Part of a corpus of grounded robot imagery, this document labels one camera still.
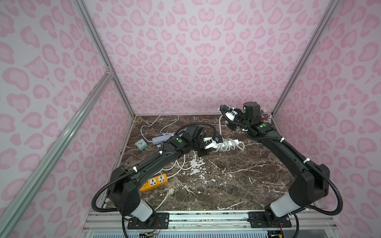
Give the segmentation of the white power strip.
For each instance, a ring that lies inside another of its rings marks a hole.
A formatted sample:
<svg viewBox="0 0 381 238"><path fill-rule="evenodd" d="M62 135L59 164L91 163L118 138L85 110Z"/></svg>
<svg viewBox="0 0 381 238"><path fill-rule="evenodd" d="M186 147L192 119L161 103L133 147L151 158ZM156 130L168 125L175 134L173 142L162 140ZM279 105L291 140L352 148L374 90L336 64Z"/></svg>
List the white power strip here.
<svg viewBox="0 0 381 238"><path fill-rule="evenodd" d="M224 152L224 151L230 151L230 150L235 150L235 149L243 150L244 144L237 139L230 139L229 138L229 139L223 139L223 145L219 149L217 149L217 150L212 149L211 151Z"/></svg>

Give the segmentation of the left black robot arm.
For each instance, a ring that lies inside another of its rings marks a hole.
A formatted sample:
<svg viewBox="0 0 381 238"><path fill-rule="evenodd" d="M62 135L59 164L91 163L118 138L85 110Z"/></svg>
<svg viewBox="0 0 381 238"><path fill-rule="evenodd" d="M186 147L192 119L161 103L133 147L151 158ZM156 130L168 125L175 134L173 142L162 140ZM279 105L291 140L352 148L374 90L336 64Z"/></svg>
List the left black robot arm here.
<svg viewBox="0 0 381 238"><path fill-rule="evenodd" d="M142 186L169 163L191 151L206 150L213 142L221 143L222 137L211 124L191 123L181 127L147 159L127 169L113 170L110 181L92 198L92 209L99 213L118 211L122 217L152 223L155 211L141 199Z"/></svg>

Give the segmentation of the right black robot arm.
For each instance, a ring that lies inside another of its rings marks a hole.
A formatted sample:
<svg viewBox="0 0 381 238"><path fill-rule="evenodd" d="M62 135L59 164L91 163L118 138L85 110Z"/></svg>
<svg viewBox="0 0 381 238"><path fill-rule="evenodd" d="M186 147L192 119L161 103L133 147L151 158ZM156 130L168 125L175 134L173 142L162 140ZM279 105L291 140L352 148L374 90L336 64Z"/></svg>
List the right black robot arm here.
<svg viewBox="0 0 381 238"><path fill-rule="evenodd" d="M275 223L288 214L297 214L305 208L328 216L336 216L343 210L343 198L329 178L330 170L318 165L304 156L280 135L277 129L263 120L261 107L256 102L246 102L243 109L219 107L223 118L231 130L240 128L246 136L269 149L290 171L294 182L288 192L265 207L264 217L269 223ZM337 199L337 206L332 211L323 210L313 205L328 196L332 190Z"/></svg>

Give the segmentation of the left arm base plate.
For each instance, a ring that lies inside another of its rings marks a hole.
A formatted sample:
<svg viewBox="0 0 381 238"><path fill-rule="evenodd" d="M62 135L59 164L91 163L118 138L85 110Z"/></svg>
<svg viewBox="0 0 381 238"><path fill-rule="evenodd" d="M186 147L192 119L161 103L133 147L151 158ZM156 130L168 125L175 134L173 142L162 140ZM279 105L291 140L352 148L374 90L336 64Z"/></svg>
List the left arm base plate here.
<svg viewBox="0 0 381 238"><path fill-rule="evenodd" d="M130 218L127 228L129 230L168 229L170 214L167 212L154 212L146 221L136 217Z"/></svg>

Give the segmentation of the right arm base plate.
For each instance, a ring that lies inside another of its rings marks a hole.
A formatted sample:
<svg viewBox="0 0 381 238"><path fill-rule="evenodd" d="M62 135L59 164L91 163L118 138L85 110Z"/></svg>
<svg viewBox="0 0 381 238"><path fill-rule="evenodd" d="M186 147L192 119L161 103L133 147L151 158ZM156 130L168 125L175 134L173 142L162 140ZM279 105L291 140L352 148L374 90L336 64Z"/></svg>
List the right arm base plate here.
<svg viewBox="0 0 381 238"><path fill-rule="evenodd" d="M251 228L291 228L292 224L288 215L276 217L270 211L252 211L248 213Z"/></svg>

